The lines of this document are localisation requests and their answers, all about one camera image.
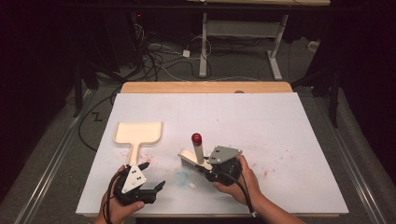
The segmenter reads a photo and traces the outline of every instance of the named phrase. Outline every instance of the dark background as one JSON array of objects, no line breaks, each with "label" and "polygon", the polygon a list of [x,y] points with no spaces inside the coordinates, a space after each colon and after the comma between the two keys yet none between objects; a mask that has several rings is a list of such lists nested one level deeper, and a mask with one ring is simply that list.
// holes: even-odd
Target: dark background
[{"label": "dark background", "polygon": [[[284,39],[288,42],[302,36],[321,39],[307,75],[329,64],[340,72],[341,87],[352,112],[395,183],[395,7],[391,0],[334,0],[332,5],[364,6],[365,9],[358,15],[337,14],[332,20],[323,16],[290,16]],[[46,126],[63,108],[64,97],[74,85],[76,64],[90,59],[117,71],[121,58],[134,57],[129,54],[120,57],[125,53],[119,51],[122,46],[111,45],[116,32],[109,28],[109,14],[111,12],[83,14],[83,20],[80,14],[65,11],[50,0],[3,1],[0,4],[1,199]],[[179,41],[188,41],[197,29],[199,33],[199,15],[171,12],[146,13],[145,17],[152,29],[164,35],[181,36]],[[166,26],[167,21],[175,19],[178,23]],[[87,85],[94,88],[94,71],[85,67],[82,70]],[[326,76],[309,83],[314,86],[331,84],[332,80]]]}]

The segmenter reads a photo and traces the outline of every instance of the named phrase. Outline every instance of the white tabletop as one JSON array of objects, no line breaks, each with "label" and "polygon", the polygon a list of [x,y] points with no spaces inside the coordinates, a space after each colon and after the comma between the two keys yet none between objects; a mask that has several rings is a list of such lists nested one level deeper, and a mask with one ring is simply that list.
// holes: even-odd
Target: white tabletop
[{"label": "white tabletop", "polygon": [[134,216],[243,216],[248,209],[217,192],[203,176],[182,167],[177,153],[193,151],[200,133],[204,152],[215,146],[243,150],[262,192],[293,214],[345,214],[347,206],[297,93],[120,93],[108,120],[77,214],[94,216],[129,148],[113,141],[118,122],[161,121],[160,141],[141,147],[138,163],[151,189],[165,180],[157,201]]}]

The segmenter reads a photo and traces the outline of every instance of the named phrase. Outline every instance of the gray carpet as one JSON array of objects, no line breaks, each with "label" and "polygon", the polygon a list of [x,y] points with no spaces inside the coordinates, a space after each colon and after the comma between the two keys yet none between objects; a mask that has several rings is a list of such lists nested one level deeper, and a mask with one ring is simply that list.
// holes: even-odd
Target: gray carpet
[{"label": "gray carpet", "polygon": [[[304,39],[296,41],[292,45],[281,44],[276,58],[286,81],[294,81],[304,76],[314,56],[312,52],[306,50],[307,44],[308,41]],[[212,70],[212,76],[209,80],[227,78],[222,81],[251,81],[251,78],[254,78],[260,81],[272,81],[273,78],[265,58],[265,51],[262,50],[263,48],[271,48],[271,45],[271,41],[264,40],[259,46],[235,49],[231,54],[228,53],[225,56],[215,55],[226,53],[225,50],[213,49],[212,56],[209,57]],[[166,46],[178,52],[183,50],[182,47],[172,43],[167,43]],[[162,56],[166,60],[172,60],[174,57],[169,54],[162,54]],[[192,62],[192,71],[197,75],[198,62],[192,60],[189,60],[189,62]],[[163,64],[163,67],[170,65],[171,63]],[[124,67],[122,71],[126,74],[130,70]],[[139,79],[143,75],[143,73],[140,73],[133,79],[147,81]],[[92,148],[98,148],[111,112],[111,102],[105,99],[119,86],[118,83],[104,75],[98,76],[100,87],[97,91],[91,91],[86,97],[84,112],[89,112],[89,109],[104,101],[87,114],[87,117],[81,123],[80,132],[86,145]],[[191,66],[188,63],[180,63],[166,68],[166,72],[161,70],[158,73],[158,80],[197,81],[199,79],[192,76]],[[370,188],[370,192],[375,197],[376,205],[382,212],[384,220],[381,219],[376,223],[395,223],[396,190],[360,132],[359,125],[349,111],[347,100],[342,91],[340,91],[340,105],[337,115],[339,128],[337,130],[334,130],[329,124],[326,114],[322,112],[322,107],[327,105],[328,99],[312,97],[309,88],[299,88],[297,92],[299,92],[305,112],[350,211],[349,214],[340,217],[302,217],[302,219],[308,223],[375,223],[372,221],[375,218],[367,212],[370,209],[364,205],[361,195],[357,192],[359,183],[357,184],[351,178],[353,175],[347,171],[345,159],[340,149],[340,140],[337,139],[337,134],[340,134],[344,146],[353,155],[364,183]],[[35,187],[40,177],[46,172],[52,156],[57,153],[57,148],[62,142],[64,134],[68,133],[67,128],[72,122],[76,121],[73,119],[75,112],[73,92],[70,93],[68,99],[70,99],[69,104],[52,121],[14,186],[0,205],[0,223],[15,222],[23,206],[34,194]],[[39,206],[36,210],[32,210],[33,215],[27,219],[26,223],[88,223],[92,220],[92,218],[78,216],[75,212],[95,152],[83,144],[78,136],[78,130],[70,134],[70,141],[65,146],[64,154],[60,157],[60,165],[52,170],[54,177],[49,179],[50,185],[45,192],[45,197],[42,201],[38,201]],[[248,223],[249,219],[139,218],[137,223],[219,223],[225,221],[228,223]],[[133,222],[134,220],[131,218],[125,221],[125,223]]]}]

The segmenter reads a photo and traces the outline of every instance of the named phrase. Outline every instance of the human hand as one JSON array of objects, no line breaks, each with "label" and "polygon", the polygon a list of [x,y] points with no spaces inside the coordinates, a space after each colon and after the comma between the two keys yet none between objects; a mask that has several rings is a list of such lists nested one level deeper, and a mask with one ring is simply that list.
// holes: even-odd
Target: human hand
[{"label": "human hand", "polygon": [[[248,162],[243,155],[236,156],[236,159],[241,163],[242,174],[239,177],[239,183],[247,189],[250,199],[258,199],[262,197],[262,192],[260,191],[259,181],[257,180],[254,172],[248,167]],[[230,194],[233,198],[242,204],[248,204],[246,201],[245,194],[236,184],[231,184],[230,186],[225,186],[219,182],[214,182],[213,187],[218,191]]]},{"label": "human hand", "polygon": [[[121,172],[125,170],[125,166],[121,166],[118,172]],[[126,206],[122,206],[122,204],[119,203],[117,199],[114,198],[114,185],[117,182],[117,179],[114,181],[113,186],[111,187],[111,192],[110,192],[110,201],[107,201],[107,194],[108,191],[103,195],[101,206],[100,206],[100,211],[99,214],[96,218],[96,220],[92,224],[106,224],[106,219],[105,219],[105,207],[106,204],[108,203],[110,206],[110,220],[113,224],[121,223],[126,217],[131,215],[134,212],[139,211],[142,209],[145,204],[143,202],[135,202],[131,203]]]}]

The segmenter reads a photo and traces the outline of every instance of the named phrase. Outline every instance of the hand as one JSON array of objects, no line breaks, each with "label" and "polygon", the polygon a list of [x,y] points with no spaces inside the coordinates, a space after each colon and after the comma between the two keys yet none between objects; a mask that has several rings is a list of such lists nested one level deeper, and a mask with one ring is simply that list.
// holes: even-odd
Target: hand
[{"label": "hand", "polygon": [[[120,167],[120,169],[118,170],[118,172],[121,172],[123,170],[125,170],[125,166],[122,165]],[[135,203],[131,203],[126,206],[122,206],[122,204],[120,204],[119,201],[117,201],[117,199],[114,198],[113,190],[114,190],[114,184],[111,188],[110,201],[108,202],[109,206],[110,206],[110,218],[111,218],[112,223],[114,223],[114,224],[121,223],[126,217],[128,217],[129,215],[131,215],[134,212],[139,211],[140,209],[142,209],[145,206],[145,204],[143,202],[135,202]],[[102,224],[102,223],[106,224],[103,208],[107,201],[107,194],[108,194],[108,192],[106,192],[105,195],[103,196],[99,214],[98,214],[96,220],[92,224]]]},{"label": "hand", "polygon": [[[242,174],[239,177],[238,181],[241,185],[247,189],[248,194],[250,195],[250,199],[258,199],[262,197],[262,192],[260,191],[259,181],[257,177],[254,175],[254,172],[248,167],[248,162],[245,157],[242,155],[236,156],[236,159],[239,160],[242,166]],[[218,191],[230,194],[233,198],[242,204],[247,204],[246,198],[242,190],[236,185],[231,184],[230,186],[225,186],[220,184],[219,182],[214,182],[213,187],[215,187]]]},{"label": "hand", "polygon": [[[292,214],[286,212],[276,204],[268,200],[260,191],[259,181],[254,175],[254,172],[248,167],[248,163],[244,156],[240,155],[236,157],[241,163],[242,174],[239,177],[239,183],[248,191],[249,198],[251,200],[254,211],[256,211],[261,218],[263,218],[266,223],[269,224],[302,224],[303,222],[294,217]],[[236,184],[231,184],[230,186],[225,186],[219,182],[213,183],[213,186],[220,192],[228,193],[233,196],[238,202],[242,204],[247,204],[245,194]]]}]

